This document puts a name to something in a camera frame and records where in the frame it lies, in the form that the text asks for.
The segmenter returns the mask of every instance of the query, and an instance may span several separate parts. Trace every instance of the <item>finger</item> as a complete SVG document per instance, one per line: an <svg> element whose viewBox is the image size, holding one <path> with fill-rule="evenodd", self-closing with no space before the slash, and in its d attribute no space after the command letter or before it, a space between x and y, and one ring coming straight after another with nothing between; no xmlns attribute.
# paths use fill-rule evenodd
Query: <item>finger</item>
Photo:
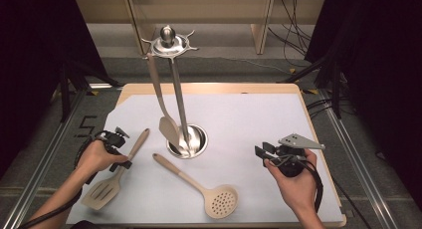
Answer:
<svg viewBox="0 0 422 229"><path fill-rule="evenodd" d="M264 160L265 165L267 166L267 169L270 171L271 175L273 175L276 180L283 179L285 176L282 174L282 172L277 168L277 166L274 166L269 159Z"/></svg>
<svg viewBox="0 0 422 229"><path fill-rule="evenodd" d="M110 155L113 162L126 162L128 160L126 155Z"/></svg>
<svg viewBox="0 0 422 229"><path fill-rule="evenodd" d="M317 155L307 148L305 148L305 157L307 158L307 161L317 166Z"/></svg>

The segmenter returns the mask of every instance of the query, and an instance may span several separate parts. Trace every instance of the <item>black backdrop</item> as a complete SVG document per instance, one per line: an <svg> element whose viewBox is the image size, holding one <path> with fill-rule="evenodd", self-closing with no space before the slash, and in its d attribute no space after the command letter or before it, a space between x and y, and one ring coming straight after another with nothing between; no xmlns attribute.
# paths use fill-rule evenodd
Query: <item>black backdrop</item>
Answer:
<svg viewBox="0 0 422 229"><path fill-rule="evenodd" d="M0 46L1 177L28 145L62 66L106 70L75 0L0 0Z"/></svg>
<svg viewBox="0 0 422 229"><path fill-rule="evenodd" d="M308 60L323 56L359 0L325 0ZM371 0L338 59L352 102L422 209L422 0Z"/></svg>

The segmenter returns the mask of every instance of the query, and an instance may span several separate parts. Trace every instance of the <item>wrist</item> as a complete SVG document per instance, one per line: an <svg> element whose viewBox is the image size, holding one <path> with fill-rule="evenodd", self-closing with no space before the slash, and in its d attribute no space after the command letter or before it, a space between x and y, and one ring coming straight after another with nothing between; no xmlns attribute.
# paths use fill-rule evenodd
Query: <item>wrist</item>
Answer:
<svg viewBox="0 0 422 229"><path fill-rule="evenodd" d="M313 207L294 209L294 213L304 228L323 228Z"/></svg>
<svg viewBox="0 0 422 229"><path fill-rule="evenodd" d="M91 172L90 170L86 170L83 167L77 167L72 172L71 176L73 176L73 177L79 179L80 181L82 181L83 183L85 183L86 181L88 181L88 179L90 179L90 177L93 174L94 173Z"/></svg>

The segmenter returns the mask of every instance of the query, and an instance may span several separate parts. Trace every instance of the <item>forearm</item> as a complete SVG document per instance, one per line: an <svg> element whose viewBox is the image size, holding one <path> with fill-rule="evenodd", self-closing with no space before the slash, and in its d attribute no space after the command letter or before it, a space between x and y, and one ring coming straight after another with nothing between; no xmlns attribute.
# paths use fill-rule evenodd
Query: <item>forearm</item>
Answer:
<svg viewBox="0 0 422 229"><path fill-rule="evenodd" d="M90 178L89 173L81 169L73 171L62 186L38 209L30 220L56 210L71 201L81 190L88 178ZM31 228L60 228L65 223L69 212L70 209Z"/></svg>
<svg viewBox="0 0 422 229"><path fill-rule="evenodd" d="M322 222L320 221L319 217L317 216L317 213L313 208L300 211L294 210L294 212L304 228L324 228Z"/></svg>

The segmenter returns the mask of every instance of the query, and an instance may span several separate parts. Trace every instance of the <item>stainless steel rod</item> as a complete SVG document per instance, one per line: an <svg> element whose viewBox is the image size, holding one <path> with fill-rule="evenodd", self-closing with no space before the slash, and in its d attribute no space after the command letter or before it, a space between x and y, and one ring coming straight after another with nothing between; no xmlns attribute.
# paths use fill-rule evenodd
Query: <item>stainless steel rod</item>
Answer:
<svg viewBox="0 0 422 229"><path fill-rule="evenodd" d="M189 132L187 130L187 120L186 120L186 112L184 109L184 103L183 103L183 95L182 95L182 87L180 85L180 78L179 78L179 71L177 68L177 61L176 59L168 59L168 62L170 63L171 67L171 76L173 77L173 86L174 86L174 92L176 94L176 100L177 100L177 107L179 109L179 115L180 115L180 121L181 121L181 128L183 132L183 138L186 141L189 149Z"/></svg>

